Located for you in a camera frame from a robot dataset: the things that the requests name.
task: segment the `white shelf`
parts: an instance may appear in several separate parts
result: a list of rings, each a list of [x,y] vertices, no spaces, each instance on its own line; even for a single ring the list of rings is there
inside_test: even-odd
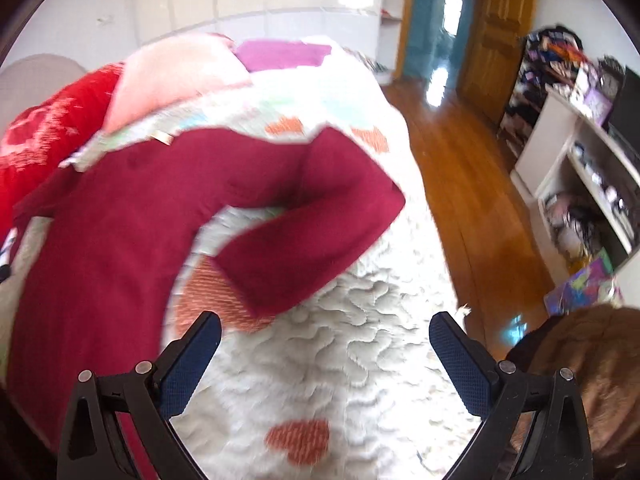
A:
[[[624,247],[626,254],[631,254],[631,251],[633,249],[631,241],[629,240],[626,231],[624,230],[622,225],[620,225],[620,222],[618,222],[616,216],[613,214],[611,206],[604,198],[604,194],[600,187],[597,186],[593,180],[591,180],[591,177],[584,169],[584,166],[571,150],[566,153],[566,158],[569,159],[569,162],[574,167],[574,170],[580,177],[580,180],[583,182],[584,186],[587,188],[590,195],[595,200],[596,204],[607,219],[607,222],[609,222],[609,224],[611,225],[613,232],[615,232],[618,240],[620,240],[620,243]]]
[[[578,114],[581,120],[587,124],[591,130],[604,142],[607,147],[611,150],[611,153],[620,161],[622,166],[631,176],[631,178],[635,181],[636,184],[640,187],[640,173],[638,172],[638,168],[629,160],[628,156],[626,156],[622,147],[601,127],[594,123],[590,118],[586,117],[584,114],[578,110],[574,105],[572,105],[568,99],[562,97],[557,90],[553,87],[547,86],[546,90],[549,96],[554,97],[556,100],[560,101],[564,106],[569,108],[569,110]]]
[[[384,25],[385,23],[400,23],[402,22],[402,18],[398,18],[397,16],[387,16],[385,14],[380,15],[380,22]]]
[[[569,279],[569,270],[564,256],[553,243],[551,226],[546,220],[545,205],[542,200],[537,200],[536,205],[531,209],[531,230],[538,245],[538,251],[549,270],[551,279],[556,285],[561,285]]]

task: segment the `maroon sweater sleeve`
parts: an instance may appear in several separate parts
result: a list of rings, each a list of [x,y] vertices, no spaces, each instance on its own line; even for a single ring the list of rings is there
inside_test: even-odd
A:
[[[78,173],[72,166],[58,168],[14,206],[14,227],[18,232],[11,249],[11,261],[18,252],[31,219],[34,216],[54,218],[57,208],[73,191],[81,177],[82,173]]]
[[[352,140],[312,143],[290,209],[229,242],[215,263],[256,317],[284,312],[353,264],[404,207],[398,186]]]

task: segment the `pink pillow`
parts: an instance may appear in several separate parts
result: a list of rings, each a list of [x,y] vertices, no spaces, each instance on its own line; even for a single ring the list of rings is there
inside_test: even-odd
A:
[[[127,59],[102,129],[112,134],[149,113],[251,81],[228,38],[182,34],[144,46]]]

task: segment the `wooden floor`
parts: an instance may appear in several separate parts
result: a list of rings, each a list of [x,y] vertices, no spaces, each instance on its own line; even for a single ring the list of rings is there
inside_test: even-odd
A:
[[[409,126],[458,301],[472,309],[467,331],[503,358],[519,332],[546,319],[542,299],[554,285],[494,129],[455,94],[439,108],[423,104],[417,81],[396,82],[385,94]]]

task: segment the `quilted bedspread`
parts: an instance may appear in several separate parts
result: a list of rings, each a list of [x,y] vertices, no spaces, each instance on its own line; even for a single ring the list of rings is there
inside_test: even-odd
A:
[[[454,314],[456,297],[404,119],[372,75],[339,48],[321,67],[252,79],[249,88],[209,94],[116,136],[95,137],[68,163],[86,168],[105,151],[201,126],[309,142],[329,124],[367,150],[406,205],[345,273],[259,322],[229,308],[208,259],[279,211],[227,208],[203,226],[175,282],[163,345],[202,310],[218,312],[225,328],[172,425],[210,479],[441,478],[479,421],[466,412],[428,340],[431,316]],[[20,248],[18,275],[36,256],[46,226],[32,231]],[[12,307],[3,301],[0,315],[10,319]],[[0,333],[0,348],[7,338]]]

